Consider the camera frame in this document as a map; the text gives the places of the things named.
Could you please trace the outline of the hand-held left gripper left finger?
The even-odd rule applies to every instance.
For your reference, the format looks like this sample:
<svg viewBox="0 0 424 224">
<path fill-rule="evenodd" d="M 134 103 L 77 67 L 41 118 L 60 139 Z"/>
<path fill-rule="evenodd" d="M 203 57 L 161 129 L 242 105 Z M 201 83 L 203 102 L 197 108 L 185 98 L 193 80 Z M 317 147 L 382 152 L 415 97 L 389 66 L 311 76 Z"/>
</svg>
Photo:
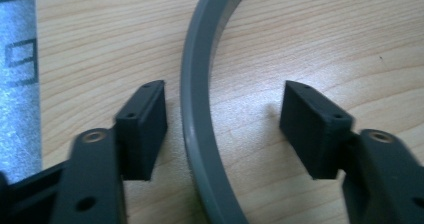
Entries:
<svg viewBox="0 0 424 224">
<path fill-rule="evenodd" d="M 143 84 L 115 116 L 125 180 L 151 179 L 167 128 L 165 82 Z"/>
</svg>

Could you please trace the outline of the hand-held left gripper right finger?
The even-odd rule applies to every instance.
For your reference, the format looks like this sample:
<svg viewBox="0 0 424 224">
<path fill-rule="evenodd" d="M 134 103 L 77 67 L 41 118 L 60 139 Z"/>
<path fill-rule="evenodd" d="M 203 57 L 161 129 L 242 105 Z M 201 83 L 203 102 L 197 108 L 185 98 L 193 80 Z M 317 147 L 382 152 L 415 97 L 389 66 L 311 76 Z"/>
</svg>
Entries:
<svg viewBox="0 0 424 224">
<path fill-rule="evenodd" d="M 335 179 L 354 118 L 313 87 L 287 81 L 280 129 L 314 179 Z"/>
</svg>

